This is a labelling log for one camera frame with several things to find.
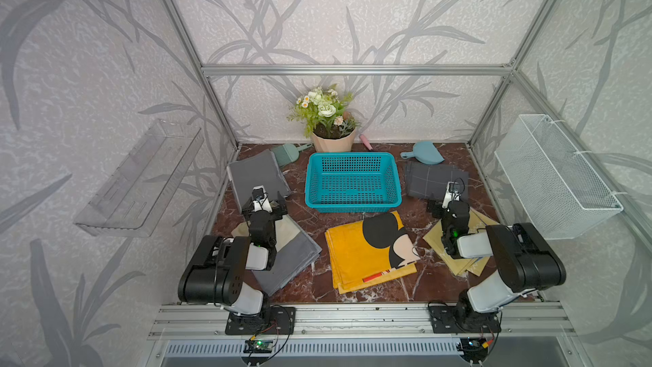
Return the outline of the grey and beige pillowcase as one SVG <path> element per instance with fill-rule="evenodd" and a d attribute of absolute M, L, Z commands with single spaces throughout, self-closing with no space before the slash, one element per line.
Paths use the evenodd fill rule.
<path fill-rule="evenodd" d="M 321 253 L 319 245 L 289 215 L 275 222 L 276 258 L 270 270 L 263 269 L 262 249 L 250 246 L 246 269 L 251 270 L 261 290 L 272 296 L 285 287 Z"/>

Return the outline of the dark grey checked pillowcase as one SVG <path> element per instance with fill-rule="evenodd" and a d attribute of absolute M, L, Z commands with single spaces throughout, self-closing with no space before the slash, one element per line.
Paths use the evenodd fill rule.
<path fill-rule="evenodd" d="M 449 183 L 459 186 L 461 199 L 469 200 L 469 174 L 449 165 L 426 165 L 409 161 L 405 166 L 405 191 L 407 195 L 419 199 L 442 202 Z"/>

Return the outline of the pale yellow zigzag pillowcase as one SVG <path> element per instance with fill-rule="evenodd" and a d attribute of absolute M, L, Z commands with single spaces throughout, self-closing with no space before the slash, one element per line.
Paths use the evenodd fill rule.
<path fill-rule="evenodd" d="M 470 210 L 470 232 L 460 237 L 455 246 L 459 249 L 460 258 L 455 259 L 448 255 L 441 241 L 443 236 L 441 222 L 436 225 L 424 236 L 424 240 L 435 251 L 435 253 L 446 263 L 450 271 L 456 275 L 471 273 L 475 276 L 481 276 L 487 265 L 489 258 L 492 256 L 491 244 L 485 235 L 488 225 L 498 225 L 499 223 L 490 219 L 490 217 L 477 212 L 475 209 Z"/>

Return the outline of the teal plastic basket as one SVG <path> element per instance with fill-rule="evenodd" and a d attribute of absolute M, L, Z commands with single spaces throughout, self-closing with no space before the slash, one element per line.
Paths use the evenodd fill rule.
<path fill-rule="evenodd" d="M 385 152 L 314 153 L 306 205 L 321 213 L 390 212 L 402 204 L 395 157 Z"/>

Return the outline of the yellow cartoon mouse pillowcase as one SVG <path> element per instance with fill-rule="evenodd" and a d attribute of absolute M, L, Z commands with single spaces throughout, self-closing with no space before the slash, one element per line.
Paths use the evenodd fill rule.
<path fill-rule="evenodd" d="M 325 232 L 333 287 L 340 294 L 412 275 L 419 255 L 397 212 Z"/>

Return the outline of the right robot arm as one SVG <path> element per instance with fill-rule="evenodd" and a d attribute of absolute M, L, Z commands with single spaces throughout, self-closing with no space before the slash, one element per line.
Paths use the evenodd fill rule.
<path fill-rule="evenodd" d="M 459 295 L 458 320 L 486 318 L 517 297 L 565 283 L 565 266 L 533 224 L 492 224 L 471 234 L 464 200 L 430 200 L 427 210 L 441 220 L 442 247 L 451 258 L 492 257 L 497 265 L 480 285 Z"/>

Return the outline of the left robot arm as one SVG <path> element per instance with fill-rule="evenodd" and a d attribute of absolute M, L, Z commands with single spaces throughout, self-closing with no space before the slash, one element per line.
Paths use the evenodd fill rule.
<path fill-rule="evenodd" d="M 203 237 L 178 283 L 178 299 L 213 304 L 237 316 L 258 316 L 269 308 L 268 297 L 244 281 L 248 270 L 269 271 L 277 256 L 276 222 L 287 214 L 285 197 L 271 197 L 258 186 L 244 207 L 248 234 Z"/>

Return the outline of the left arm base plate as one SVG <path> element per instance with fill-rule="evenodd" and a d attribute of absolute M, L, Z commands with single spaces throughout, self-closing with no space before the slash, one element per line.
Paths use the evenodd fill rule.
<path fill-rule="evenodd" d="M 227 336 L 292 335 L 295 329 L 295 307 L 272 305 L 259 314 L 236 315 L 230 313 L 225 334 Z"/>

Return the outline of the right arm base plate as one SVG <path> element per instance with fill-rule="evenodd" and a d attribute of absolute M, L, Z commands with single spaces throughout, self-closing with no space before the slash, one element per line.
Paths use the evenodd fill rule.
<path fill-rule="evenodd" d="M 478 313 L 469 304 L 429 302 L 426 308 L 434 333 L 491 335 L 502 331 L 497 313 Z"/>

